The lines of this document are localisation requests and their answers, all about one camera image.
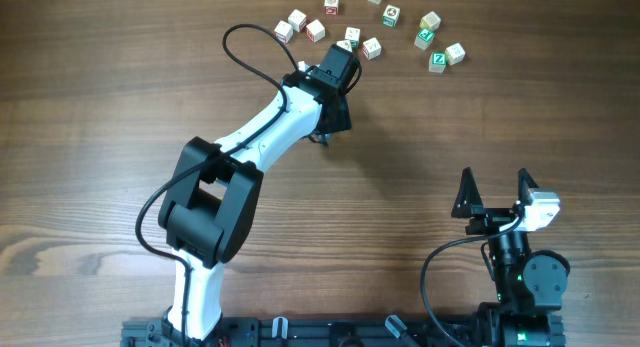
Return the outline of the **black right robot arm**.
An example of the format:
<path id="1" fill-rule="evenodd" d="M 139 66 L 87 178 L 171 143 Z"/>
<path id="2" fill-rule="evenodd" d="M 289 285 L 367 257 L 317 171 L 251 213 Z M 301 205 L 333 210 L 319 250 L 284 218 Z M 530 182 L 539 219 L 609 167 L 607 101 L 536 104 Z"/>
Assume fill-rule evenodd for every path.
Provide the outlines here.
<path id="1" fill-rule="evenodd" d="M 548 227 L 560 211 L 560 198 L 518 171 L 518 198 L 509 208 L 483 205 L 472 171 L 465 168 L 451 216 L 467 219 L 465 232 L 487 239 L 482 254 L 498 301 L 483 302 L 464 338 L 473 346 L 558 347 L 567 344 L 562 296 L 570 264 L 562 255 L 533 251 L 528 235 Z"/>

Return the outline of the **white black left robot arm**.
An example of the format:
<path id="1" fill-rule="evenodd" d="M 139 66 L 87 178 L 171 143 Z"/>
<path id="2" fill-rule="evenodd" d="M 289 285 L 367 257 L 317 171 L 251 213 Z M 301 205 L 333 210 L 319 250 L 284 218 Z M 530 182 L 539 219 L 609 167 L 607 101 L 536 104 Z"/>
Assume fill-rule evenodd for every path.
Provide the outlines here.
<path id="1" fill-rule="evenodd" d="M 346 96 L 360 71 L 352 52 L 332 45 L 320 64 L 285 75 L 271 103 L 237 131 L 185 145 L 158 216 L 178 259 L 166 317 L 172 339 L 198 346 L 212 337 L 224 267 L 249 234 L 265 173 L 297 141 L 351 129 Z"/>

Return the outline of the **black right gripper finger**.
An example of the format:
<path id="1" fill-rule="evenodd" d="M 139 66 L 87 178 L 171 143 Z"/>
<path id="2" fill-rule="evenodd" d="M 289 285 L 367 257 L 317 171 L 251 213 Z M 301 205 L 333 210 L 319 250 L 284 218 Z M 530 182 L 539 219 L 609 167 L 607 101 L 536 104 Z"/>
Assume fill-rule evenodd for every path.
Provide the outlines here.
<path id="1" fill-rule="evenodd" d="M 462 171 L 460 187 L 451 211 L 452 218 L 472 218 L 484 214 L 484 205 L 470 167 Z"/>
<path id="2" fill-rule="evenodd" d="M 539 186 L 525 168 L 518 171 L 517 177 L 518 194 L 515 205 L 530 205 L 533 199 L 531 194 L 536 192 Z"/>

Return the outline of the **red number six block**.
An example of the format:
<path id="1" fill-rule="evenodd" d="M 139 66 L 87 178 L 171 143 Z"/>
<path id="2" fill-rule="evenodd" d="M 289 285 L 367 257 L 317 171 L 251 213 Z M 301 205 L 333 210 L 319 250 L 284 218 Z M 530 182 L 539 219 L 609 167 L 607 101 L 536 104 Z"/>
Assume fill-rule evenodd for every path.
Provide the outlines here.
<path id="1" fill-rule="evenodd" d="M 352 53 L 352 52 L 353 52 L 353 50 L 352 50 L 352 46 L 351 46 L 351 42 L 350 42 L 350 41 L 348 41 L 348 40 L 337 41 L 337 42 L 336 42 L 336 45 L 337 45 L 338 47 L 341 47 L 341 48 L 345 49 L 346 51 L 348 51 L 348 52 L 350 52 L 350 53 Z"/>

